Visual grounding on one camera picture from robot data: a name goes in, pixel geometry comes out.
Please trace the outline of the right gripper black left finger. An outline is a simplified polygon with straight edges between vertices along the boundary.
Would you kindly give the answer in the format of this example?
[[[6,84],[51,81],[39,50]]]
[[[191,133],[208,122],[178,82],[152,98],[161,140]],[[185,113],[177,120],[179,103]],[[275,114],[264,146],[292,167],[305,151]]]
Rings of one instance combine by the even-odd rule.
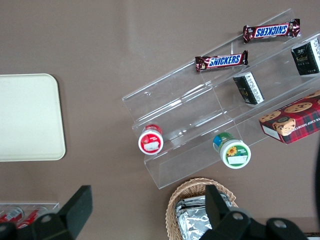
[[[32,224],[32,236],[35,240],[75,240],[92,211],[92,187],[83,185],[57,213],[39,217]]]

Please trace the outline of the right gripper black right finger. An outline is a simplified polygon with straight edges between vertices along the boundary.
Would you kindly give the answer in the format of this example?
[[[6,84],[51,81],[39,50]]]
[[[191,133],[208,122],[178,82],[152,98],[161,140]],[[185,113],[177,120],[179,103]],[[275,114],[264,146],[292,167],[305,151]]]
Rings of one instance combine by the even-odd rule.
[[[205,187],[205,210],[212,229],[203,240],[243,240],[251,219],[243,212],[230,210],[215,185]]]

